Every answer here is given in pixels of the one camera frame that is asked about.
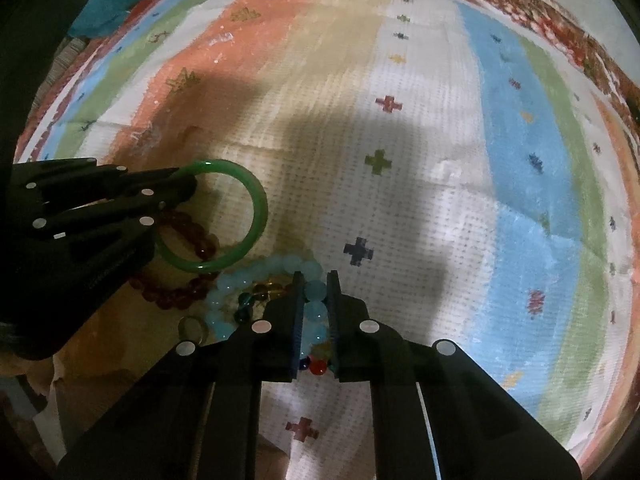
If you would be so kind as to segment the green jade bangle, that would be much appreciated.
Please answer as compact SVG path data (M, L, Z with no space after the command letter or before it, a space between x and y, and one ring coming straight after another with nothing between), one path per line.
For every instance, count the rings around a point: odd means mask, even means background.
M239 181L250 196L253 206L253 219L250 229L244 238L221 257L209 261L191 261L179 257L172 252L160 235L157 235L155 246L157 253L174 268L188 273L212 273L234 266L242 260L258 242L265 231L268 221L268 198L259 180L250 170L225 159L203 159L183 166L172 175L173 178L184 176L197 177L199 174L223 174Z

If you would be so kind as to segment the woven grey mat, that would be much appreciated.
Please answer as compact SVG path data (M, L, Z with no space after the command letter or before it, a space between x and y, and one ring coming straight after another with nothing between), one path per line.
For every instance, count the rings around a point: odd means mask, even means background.
M87 49L89 42L90 40L85 37L65 37L63 39L58 46L58 50L55 51L47 76L38 89L38 96L40 96L40 98L49 92L53 85L65 74L66 70L70 68L76 58Z

